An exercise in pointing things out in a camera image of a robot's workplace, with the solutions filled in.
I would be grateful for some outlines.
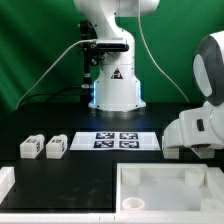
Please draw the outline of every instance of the cable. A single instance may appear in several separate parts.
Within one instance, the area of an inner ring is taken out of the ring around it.
[[[141,34],[141,38],[143,41],[143,44],[146,48],[146,51],[148,52],[149,57],[151,58],[152,62],[154,63],[154,65],[158,68],[158,70],[180,91],[180,93],[182,94],[182,96],[186,99],[186,101],[189,103],[189,99],[188,97],[185,95],[185,93],[181,90],[181,88],[159,67],[159,65],[156,63],[154,57],[152,56],[147,43],[145,41],[145,37],[143,34],[143,30],[142,30],[142,24],[141,24],[141,4],[140,4],[140,0],[138,1],[139,3],[139,8],[138,8],[138,26],[139,26],[139,30],[140,30],[140,34]]]
[[[55,96],[79,96],[81,94],[74,94],[74,93],[73,94],[72,93],[53,93],[53,94],[51,94],[51,93],[40,93],[40,94],[34,94],[34,95],[28,96],[26,98],[23,98],[23,100],[21,100],[20,104],[18,105],[18,108],[20,108],[25,101],[27,101],[31,98],[39,97],[39,96],[52,96],[52,95],[54,95],[54,97],[55,97]]]
[[[45,102],[50,102],[58,94],[64,93],[64,92],[67,92],[67,91],[70,91],[70,90],[73,90],[73,89],[81,90],[82,87],[81,86],[70,86],[70,87],[63,88],[63,89],[57,91],[56,93],[51,94],[51,96]]]
[[[67,50],[64,51],[64,53],[51,65],[51,67],[40,77],[40,79],[21,97],[19,102],[17,103],[16,109],[19,108],[19,105],[21,104],[21,101],[34,89],[36,86],[46,77],[46,75],[58,64],[58,62],[71,50],[73,49],[76,45],[81,44],[81,43],[91,43],[96,41],[96,39],[92,40],[81,40],[78,41],[74,44],[72,44]]]

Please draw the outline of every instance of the table surface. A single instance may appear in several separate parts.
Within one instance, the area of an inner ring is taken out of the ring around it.
[[[147,104],[144,115],[103,118],[79,103],[33,103],[22,106],[0,124],[0,168],[15,167],[16,184],[0,205],[0,213],[113,213],[116,210],[117,163],[206,163],[224,167],[222,151],[200,160],[183,149],[179,160],[165,160],[159,151],[69,151],[61,160],[21,160],[19,145],[30,135],[65,134],[70,146],[77,131],[155,132],[159,142],[166,126],[181,111],[198,104]]]

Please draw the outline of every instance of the white robot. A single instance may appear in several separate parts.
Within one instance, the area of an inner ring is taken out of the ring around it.
[[[100,75],[94,82],[90,109],[105,117],[130,117],[146,106],[135,76],[135,40],[115,22],[116,17],[152,13],[159,0],[74,0],[77,9],[91,22],[97,34],[92,48],[104,50]]]
[[[191,148],[200,158],[214,158],[224,148],[224,32],[211,34],[199,45],[193,61],[203,107],[183,111],[164,131],[165,158],[178,159],[179,148]]]

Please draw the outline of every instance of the green wall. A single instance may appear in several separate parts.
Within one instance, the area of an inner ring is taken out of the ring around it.
[[[80,40],[77,24],[83,19],[73,0],[0,0],[0,120],[57,57]],[[137,18],[117,22],[136,38],[136,76],[143,82],[144,100],[185,102],[148,58]],[[204,36],[224,30],[224,1],[161,0],[154,14],[142,17],[142,26],[158,64],[191,102],[203,101],[194,82],[192,58]],[[72,51],[32,94],[81,84],[81,62]]]

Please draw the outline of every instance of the warning label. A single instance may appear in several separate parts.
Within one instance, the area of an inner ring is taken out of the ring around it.
[[[121,72],[118,68],[116,68],[114,74],[112,75],[111,79],[123,79]]]

